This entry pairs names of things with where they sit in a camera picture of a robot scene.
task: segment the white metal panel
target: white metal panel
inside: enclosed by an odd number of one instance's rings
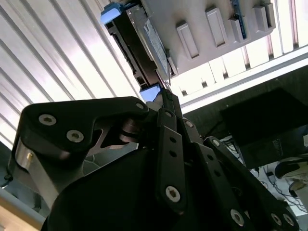
[[[223,55],[222,59],[226,66],[228,77],[235,76],[246,70],[241,48]]]
[[[283,53],[293,51],[291,2],[289,0],[277,0],[278,24]]]
[[[295,1],[295,13],[297,24],[297,36],[299,47],[308,44],[308,1],[296,0]]]
[[[31,103],[140,98],[123,54],[100,26],[107,3],[0,0],[0,141],[6,146],[12,148],[20,113]]]
[[[276,28],[273,29],[273,32],[270,34],[271,45],[273,48],[273,56],[277,58],[282,56],[282,41],[280,37],[280,24],[278,21],[278,7],[277,7],[277,0],[270,0],[270,2],[274,6],[274,17],[276,22]]]
[[[256,67],[269,61],[269,53],[266,46],[267,38],[263,37],[246,45],[250,67]]]
[[[211,68],[208,63],[203,64],[197,68],[187,71],[171,80],[171,87],[178,86],[181,91],[187,94],[192,94],[203,88],[203,84],[211,86],[215,83]]]
[[[217,59],[213,59],[212,61],[208,62],[210,64],[212,73],[213,73],[213,77],[215,79],[215,81],[217,83],[220,83],[224,80],[224,71],[223,71],[223,67],[224,67],[224,63],[221,57],[217,58]]]

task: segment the silver bolt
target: silver bolt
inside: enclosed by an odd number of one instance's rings
[[[193,123],[191,122],[191,121],[186,121],[186,124],[190,127],[190,128],[192,128],[193,127]]]
[[[167,116],[172,117],[172,114],[170,114],[169,112],[165,112]]]
[[[139,107],[140,109],[144,108],[144,106],[141,103],[136,103],[136,106]]]
[[[279,218],[276,214],[272,213],[272,214],[271,214],[271,217],[273,218],[273,220],[274,220],[279,226],[282,225],[282,222],[281,222],[280,218]]]
[[[220,146],[220,143],[219,143],[217,140],[213,140],[213,143],[214,143],[217,147]]]
[[[181,198],[179,191],[173,186],[166,187],[166,196],[174,203],[179,202]]]
[[[47,126],[54,125],[57,122],[56,118],[49,114],[40,115],[38,119],[40,123]]]
[[[294,226],[294,221],[289,217],[289,215],[284,214],[283,217],[291,226]]]
[[[241,227],[244,226],[245,224],[244,218],[237,210],[231,209],[230,214],[236,224],[238,224]]]
[[[66,137],[69,141],[74,143],[80,143],[83,141],[83,134],[77,130],[70,130],[67,132]]]

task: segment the blue tab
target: blue tab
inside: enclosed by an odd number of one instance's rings
[[[112,2],[104,7],[104,11],[101,13],[101,22],[107,24],[120,16],[123,11],[123,4]]]

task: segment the corrugated metal ceiling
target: corrugated metal ceiling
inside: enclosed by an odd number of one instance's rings
[[[99,23],[108,2],[0,0],[0,141],[6,146],[12,148],[20,113],[30,103],[140,98],[129,65]],[[271,2],[277,28],[270,36],[172,79],[184,112],[243,89],[243,79],[247,88],[274,71],[307,64],[307,1]]]

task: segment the grey metal plate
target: grey metal plate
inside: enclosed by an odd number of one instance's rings
[[[231,22],[232,7],[229,0],[142,0],[144,7],[156,28],[158,35],[181,74],[210,60],[218,58],[232,50],[260,39],[272,32],[258,30],[253,7],[260,4],[257,0],[241,0],[242,14],[245,16],[249,38],[243,43],[235,41]],[[205,11],[218,7],[226,29],[226,46],[216,47]],[[186,22],[193,35],[199,55],[193,59],[187,57],[177,32],[179,24]]]

